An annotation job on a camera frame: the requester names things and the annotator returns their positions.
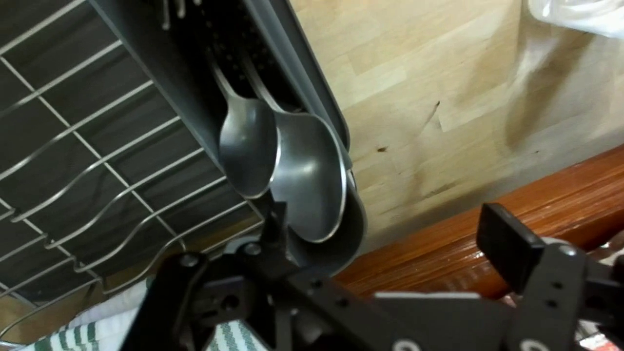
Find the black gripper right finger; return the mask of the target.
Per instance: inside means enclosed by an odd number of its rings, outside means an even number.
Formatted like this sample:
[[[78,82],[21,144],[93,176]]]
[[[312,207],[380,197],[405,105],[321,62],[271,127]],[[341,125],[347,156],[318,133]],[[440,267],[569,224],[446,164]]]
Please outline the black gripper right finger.
[[[548,242],[499,203],[479,211],[475,244],[520,302],[505,351],[581,351],[581,322],[624,345],[624,263],[600,263],[565,242]]]

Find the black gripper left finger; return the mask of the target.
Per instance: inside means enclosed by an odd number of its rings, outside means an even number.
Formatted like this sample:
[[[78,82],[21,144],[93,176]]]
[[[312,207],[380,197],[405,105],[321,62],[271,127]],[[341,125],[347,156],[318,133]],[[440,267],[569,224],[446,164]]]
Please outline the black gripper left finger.
[[[339,334],[286,293],[300,273],[279,244],[282,209],[269,211],[259,240],[210,259],[199,252],[165,257],[150,283],[150,308],[165,308],[185,337],[201,343],[224,322],[241,322],[271,351],[337,351]]]

